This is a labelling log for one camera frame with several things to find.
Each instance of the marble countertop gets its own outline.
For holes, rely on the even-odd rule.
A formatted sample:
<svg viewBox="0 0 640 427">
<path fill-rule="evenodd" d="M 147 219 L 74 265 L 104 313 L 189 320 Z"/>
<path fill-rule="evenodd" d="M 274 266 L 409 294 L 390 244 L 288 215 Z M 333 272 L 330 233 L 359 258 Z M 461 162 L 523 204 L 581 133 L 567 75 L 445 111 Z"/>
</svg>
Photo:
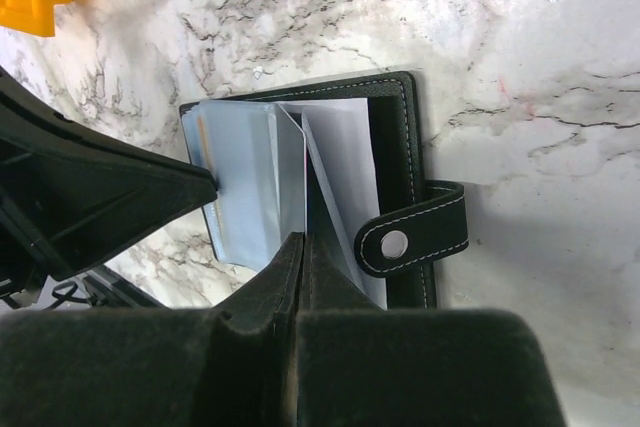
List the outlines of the marble countertop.
<svg viewBox="0 0 640 427">
<path fill-rule="evenodd" d="M 0 63 L 68 118 L 186 160 L 178 106 L 409 69 L 427 167 L 466 183 L 442 302 L 522 315 L 571 425 L 640 416 L 640 0 L 90 0 Z M 169 306 L 224 299 L 202 216 L 110 267 Z"/>
</svg>

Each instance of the marble surface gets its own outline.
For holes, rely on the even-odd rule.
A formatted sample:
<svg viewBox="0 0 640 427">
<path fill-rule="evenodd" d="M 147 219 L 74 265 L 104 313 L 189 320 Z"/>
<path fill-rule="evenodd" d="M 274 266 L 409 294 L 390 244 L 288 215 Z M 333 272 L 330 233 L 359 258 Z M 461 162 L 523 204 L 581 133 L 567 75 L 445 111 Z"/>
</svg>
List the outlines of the marble surface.
<svg viewBox="0 0 640 427">
<path fill-rule="evenodd" d="M 179 104 L 410 69 L 425 159 L 465 182 L 473 245 L 443 303 L 522 315 L 571 425 L 640 418 L 640 0 L 90 0 L 0 63 L 67 117 L 186 160 Z M 171 306 L 219 302 L 198 213 L 111 267 Z"/>
</svg>

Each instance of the open card holder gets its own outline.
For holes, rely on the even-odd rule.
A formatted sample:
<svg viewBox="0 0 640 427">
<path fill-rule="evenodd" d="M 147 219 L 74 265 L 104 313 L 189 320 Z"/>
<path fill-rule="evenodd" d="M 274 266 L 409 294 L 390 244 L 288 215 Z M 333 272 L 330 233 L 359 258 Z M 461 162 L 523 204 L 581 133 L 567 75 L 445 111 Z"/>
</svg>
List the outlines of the open card holder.
<svg viewBox="0 0 640 427">
<path fill-rule="evenodd" d="M 366 99 L 360 105 L 367 110 L 375 165 L 379 215 L 362 222 L 350 239 L 358 268 L 366 276 L 385 279 L 389 308 L 436 307 L 433 262 L 468 246 L 464 188 L 454 182 L 424 180 L 418 98 L 410 73 L 391 72 L 224 100 L 288 104 L 337 99 Z M 185 116 L 197 105 L 180 108 L 192 162 L 194 149 Z"/>
</svg>

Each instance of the wallet strap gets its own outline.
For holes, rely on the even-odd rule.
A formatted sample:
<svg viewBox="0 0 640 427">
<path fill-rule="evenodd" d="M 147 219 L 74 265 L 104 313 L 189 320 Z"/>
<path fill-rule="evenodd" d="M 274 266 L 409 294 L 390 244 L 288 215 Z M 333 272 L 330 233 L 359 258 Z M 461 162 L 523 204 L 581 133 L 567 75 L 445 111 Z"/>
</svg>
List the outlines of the wallet strap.
<svg viewBox="0 0 640 427">
<path fill-rule="evenodd" d="M 381 215 L 360 229 L 354 253 L 366 273 L 373 277 L 398 275 L 468 247 L 464 186 L 427 181 L 425 188 L 429 200 Z M 393 258 L 383 253 L 387 236 L 400 239 L 400 251 Z"/>
</svg>

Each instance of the wire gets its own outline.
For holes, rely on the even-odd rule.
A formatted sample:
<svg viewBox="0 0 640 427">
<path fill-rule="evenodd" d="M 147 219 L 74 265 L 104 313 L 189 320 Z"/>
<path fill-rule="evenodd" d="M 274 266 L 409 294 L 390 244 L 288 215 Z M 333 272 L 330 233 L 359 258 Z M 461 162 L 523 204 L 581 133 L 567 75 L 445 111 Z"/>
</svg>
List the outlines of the wire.
<svg viewBox="0 0 640 427">
<path fill-rule="evenodd" d="M 69 290 L 65 293 L 60 293 L 60 291 L 63 289 L 69 289 Z M 77 290 L 78 290 L 78 284 L 75 283 L 73 280 L 56 285 L 53 288 L 53 291 L 51 292 L 51 296 L 57 300 L 50 306 L 45 307 L 44 310 L 55 310 L 65 302 L 73 302 L 75 304 L 91 304 L 91 302 L 89 302 L 89 300 L 87 299 L 83 299 L 81 297 L 74 297 L 73 294 L 75 294 Z"/>
</svg>

